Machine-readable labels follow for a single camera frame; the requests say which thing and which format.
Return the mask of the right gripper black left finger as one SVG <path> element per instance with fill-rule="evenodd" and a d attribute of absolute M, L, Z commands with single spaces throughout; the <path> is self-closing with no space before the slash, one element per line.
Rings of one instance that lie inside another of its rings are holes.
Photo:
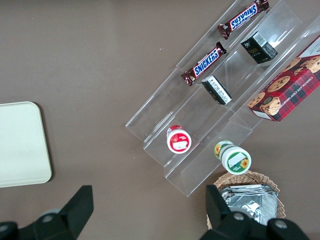
<path fill-rule="evenodd" d="M 94 211 L 93 188 L 83 185 L 57 213 L 44 214 L 18 228 L 14 221 L 0 223 L 2 240 L 76 240 Z"/>

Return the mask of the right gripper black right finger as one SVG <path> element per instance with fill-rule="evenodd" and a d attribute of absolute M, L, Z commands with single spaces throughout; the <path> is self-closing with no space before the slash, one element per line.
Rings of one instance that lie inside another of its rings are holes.
<path fill-rule="evenodd" d="M 206 186 L 205 206 L 212 229 L 202 240 L 308 240 L 293 221 L 272 218 L 262 225 L 242 212 L 232 212 L 215 185 Z"/>

